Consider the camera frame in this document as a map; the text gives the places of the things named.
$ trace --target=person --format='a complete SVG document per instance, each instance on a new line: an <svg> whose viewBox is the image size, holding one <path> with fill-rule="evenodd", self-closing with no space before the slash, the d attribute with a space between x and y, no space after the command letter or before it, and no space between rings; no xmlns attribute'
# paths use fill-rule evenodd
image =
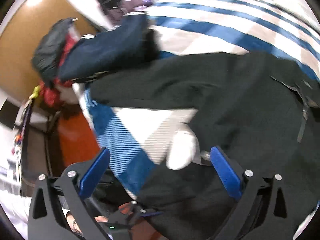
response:
<svg viewBox="0 0 320 240"><path fill-rule="evenodd" d="M0 190L0 204L16 230L24 239L28 240L28 217L31 205L31 197L22 197L11 194L7 190ZM71 230L81 233L81 230L70 211L65 208L63 208L62 211ZM95 217L95 220L98 222L108 221L106 217L102 216Z"/></svg>

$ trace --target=blue stripe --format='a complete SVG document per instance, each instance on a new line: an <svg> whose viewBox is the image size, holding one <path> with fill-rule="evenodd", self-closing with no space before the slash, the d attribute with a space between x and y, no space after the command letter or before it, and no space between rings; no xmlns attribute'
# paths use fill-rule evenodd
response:
<svg viewBox="0 0 320 240"><path fill-rule="evenodd" d="M237 17L241 17L250 21L253 21L257 24L260 24L276 33L279 33L283 35L284 37L288 38L289 40L295 42L299 46L303 47L304 49L307 49L311 52L313 56L317 60L320 59L320 53L318 53L308 42L296 37L289 31L281 28L278 25L275 25L271 22L268 22L266 20L263 20L261 18L254 17L250 14L238 12L238 11L232 11L227 9L221 9L206 5L198 5L198 4L191 4L191 3L175 3L175 2L164 2L164 3L157 3L155 6L170 6L170 7L176 7L176 8L185 8L185 9L192 9L192 10L200 10L200 11L206 11L206 12L212 12L212 13L219 13L219 14L225 14L225 15L234 15Z"/></svg>
<svg viewBox="0 0 320 240"><path fill-rule="evenodd" d="M305 34L309 35L310 37L312 37L313 39L316 40L316 42L318 42L318 44L320 44L320 40L315 37L310 31L308 31L306 28L300 26L299 24L297 23L294 23L293 21L290 21L288 20L287 18L283 17L282 15L279 15L269 9L266 9L266 8L263 8L261 6L258 6L258 5L254 5L254 4L251 4L251 3L248 3L248 2L243 2L243 1L239 1L239 0L216 0L216 1L225 1L225 2L229 2L229 3L236 3L236 4L242 4L242 5L246 5L246 6L249 6L249 7L252 7L252 8L256 8L256 9L259 9L260 11L263 11L263 12L266 12L268 14L271 14L281 20L284 20L285 22L288 22L290 23L291 25L293 25L294 27L296 27L297 29L303 31Z"/></svg>
<svg viewBox="0 0 320 240"><path fill-rule="evenodd" d="M257 37L252 35L242 33L236 29L221 26L218 24L208 23L208 22L198 22L189 19L180 19L166 16L152 17L156 25L164 26L167 28L180 29L187 32L195 32L205 34L207 36L217 37L223 39L231 44L240 46L248 51L265 51L271 53L280 58L286 58L294 60L298 63L300 68L305 72L310 78L317 79L315 72L305 64L291 57L282 50L276 48L270 43L267 43Z"/></svg>

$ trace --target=person's hand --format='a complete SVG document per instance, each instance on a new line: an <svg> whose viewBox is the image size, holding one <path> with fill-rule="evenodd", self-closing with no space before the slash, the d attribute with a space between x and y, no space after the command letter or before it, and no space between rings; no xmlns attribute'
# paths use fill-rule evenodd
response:
<svg viewBox="0 0 320 240"><path fill-rule="evenodd" d="M95 217L94 219L97 222L108 222L108 219L106 217L101 217L100 216L100 217ZM78 224L76 223L75 218L73 217L73 215L71 215L71 214L67 215L67 222L68 222L68 224L69 224L69 226L70 226L70 228L71 228L71 230L73 232L81 233L81 230L80 230Z"/></svg>

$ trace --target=patterned blanket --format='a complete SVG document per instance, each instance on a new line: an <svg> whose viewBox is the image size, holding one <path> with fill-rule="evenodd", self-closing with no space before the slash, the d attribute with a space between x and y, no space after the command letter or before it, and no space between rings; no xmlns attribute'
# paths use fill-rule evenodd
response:
<svg viewBox="0 0 320 240"><path fill-rule="evenodd" d="M261 50L295 60L308 76L319 77L319 34L272 3L159 0L146 11L158 32L161 58ZM109 166L133 198L166 156L172 169L192 161L197 141L185 123L196 110L114 108L91 100L90 89L84 98L97 141L111 152Z"/></svg>

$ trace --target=metal screw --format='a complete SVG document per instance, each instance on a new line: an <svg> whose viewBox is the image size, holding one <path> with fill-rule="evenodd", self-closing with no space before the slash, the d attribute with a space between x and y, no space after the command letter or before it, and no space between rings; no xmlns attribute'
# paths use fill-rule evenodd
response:
<svg viewBox="0 0 320 240"><path fill-rule="evenodd" d="M38 177L39 180L44 180L45 179L45 174L40 174Z"/></svg>
<svg viewBox="0 0 320 240"><path fill-rule="evenodd" d="M252 176L253 176L253 171L251 171L251 170L246 170L246 171L244 172L244 174L245 174L247 177L252 177Z"/></svg>
<svg viewBox="0 0 320 240"><path fill-rule="evenodd" d="M280 174L276 174L276 175L275 175L275 179L276 179L276 180L281 180L281 179L282 179L282 176L281 176Z"/></svg>
<svg viewBox="0 0 320 240"><path fill-rule="evenodd" d="M69 178L73 178L76 174L77 173L75 171L69 171L67 175Z"/></svg>

